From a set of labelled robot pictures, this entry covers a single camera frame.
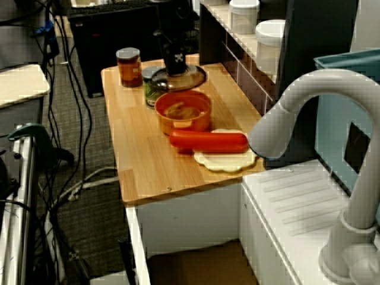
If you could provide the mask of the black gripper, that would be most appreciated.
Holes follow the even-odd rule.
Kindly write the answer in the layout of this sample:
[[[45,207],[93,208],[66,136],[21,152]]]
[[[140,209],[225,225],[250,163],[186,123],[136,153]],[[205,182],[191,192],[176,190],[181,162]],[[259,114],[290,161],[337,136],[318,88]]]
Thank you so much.
[[[159,28],[159,44],[162,55],[165,55],[164,62],[166,72],[169,76],[183,74],[186,70],[185,53],[190,52],[190,44],[188,43],[188,35],[190,28],[180,26]],[[170,48],[180,49],[182,51],[170,51]]]

